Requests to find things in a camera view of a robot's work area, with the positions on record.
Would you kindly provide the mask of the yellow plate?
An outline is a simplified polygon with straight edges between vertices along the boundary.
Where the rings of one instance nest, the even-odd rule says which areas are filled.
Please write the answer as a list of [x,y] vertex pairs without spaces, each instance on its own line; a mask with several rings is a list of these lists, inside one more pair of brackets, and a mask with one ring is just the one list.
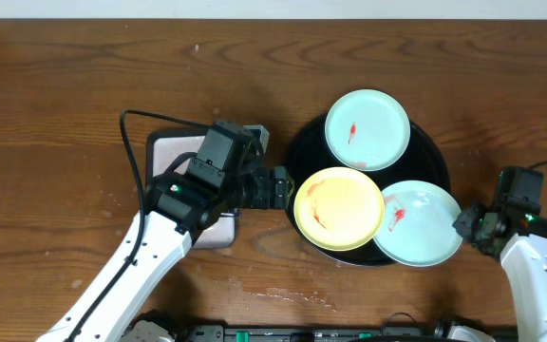
[[313,245],[345,252],[372,241],[383,225],[385,204],[366,174],[330,167],[309,176],[298,188],[291,218]]

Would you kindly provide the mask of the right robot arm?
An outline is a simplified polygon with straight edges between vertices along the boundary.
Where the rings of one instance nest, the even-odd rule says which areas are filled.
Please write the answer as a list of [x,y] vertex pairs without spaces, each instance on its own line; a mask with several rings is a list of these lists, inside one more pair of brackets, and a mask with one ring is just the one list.
[[547,218],[537,205],[476,203],[453,227],[500,263],[512,292],[520,341],[547,341]]

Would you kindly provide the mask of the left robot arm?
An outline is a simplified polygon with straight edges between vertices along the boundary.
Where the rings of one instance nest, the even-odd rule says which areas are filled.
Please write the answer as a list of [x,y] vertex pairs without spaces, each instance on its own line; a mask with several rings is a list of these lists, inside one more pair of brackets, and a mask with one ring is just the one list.
[[161,279],[229,209],[285,209],[293,181],[282,166],[238,174],[189,167],[154,177],[113,256],[43,341],[118,341]]

